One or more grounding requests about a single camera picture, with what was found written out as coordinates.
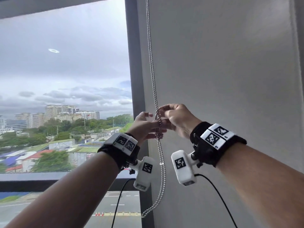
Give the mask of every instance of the metal bead chain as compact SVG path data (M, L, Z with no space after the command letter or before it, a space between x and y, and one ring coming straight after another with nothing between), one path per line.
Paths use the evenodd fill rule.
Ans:
M153 87L153 96L154 96L154 104L156 108L155 112L155 120L159 120L159 129L155 133L156 134L156 140L157 140L157 146L158 146L158 153L159 153L159 159L160 159L160 165L161 165L161 188L158 194L158 197L155 201L155 203L148 209L146 209L141 217L144 218L146 215L153 211L158 204L161 202L164 192L165 192L165 185L166 185L166 168L165 168L165 161L164 161L164 154L162 149L162 144L160 139L163 138L163 133L161 131L162 122L161 122L161 115L159 113L160 108L158 107L158 101L157 101L157 94L156 94L156 86L155 86L155 75L154 75L154 66L153 66L153 56L152 56L152 49L151 49L151 35L150 35L150 13L149 13L149 0L146 0L146 17L147 17L147 36L148 36L148 50L149 50L149 61L150 61L150 72L151 72L151 79L152 79L152 87Z

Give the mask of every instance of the road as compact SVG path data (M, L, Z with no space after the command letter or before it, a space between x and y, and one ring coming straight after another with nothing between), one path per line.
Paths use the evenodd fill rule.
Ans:
M118 198L119 192L107 192L85 228L111 227ZM32 199L22 200L21 198L10 203L0 203L0 228L9 223L32 201ZM117 212L114 228L141 228L139 192L124 191Z

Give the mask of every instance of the forearm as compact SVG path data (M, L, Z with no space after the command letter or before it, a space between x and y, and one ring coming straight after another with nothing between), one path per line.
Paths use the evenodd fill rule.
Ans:
M118 175L100 152L48 188L6 227L83 227Z
M304 174L240 143L217 168L271 227L304 227Z

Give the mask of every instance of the hand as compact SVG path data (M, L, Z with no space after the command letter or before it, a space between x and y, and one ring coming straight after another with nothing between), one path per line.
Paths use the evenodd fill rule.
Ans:
M193 129L202 122L184 104L164 105L160 107L159 113L161 117L167 118L166 123L163 123L167 129L174 130L179 136L188 139Z
M147 121L147 117L153 117L153 114L148 112L141 112L134 120L132 126L127 130L127 133L132 134L138 141L137 145L141 146L142 143L147 139L155 139L154 134L160 127L159 121ZM167 132L168 123L163 121L162 133Z

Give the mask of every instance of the wall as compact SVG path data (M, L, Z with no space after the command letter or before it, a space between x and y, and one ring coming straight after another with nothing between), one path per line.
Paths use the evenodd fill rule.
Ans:
M146 37L145 0L138 0L146 110L155 112ZM152 52L159 106L184 103L248 144L303 171L303 96L292 0L150 0ZM205 180L179 185L171 154L191 144L168 132L162 140L167 179L155 227L233 227ZM149 141L150 156L159 159ZM220 172L195 169L217 186L239 227L264 227ZM159 179L152 184L153 199Z

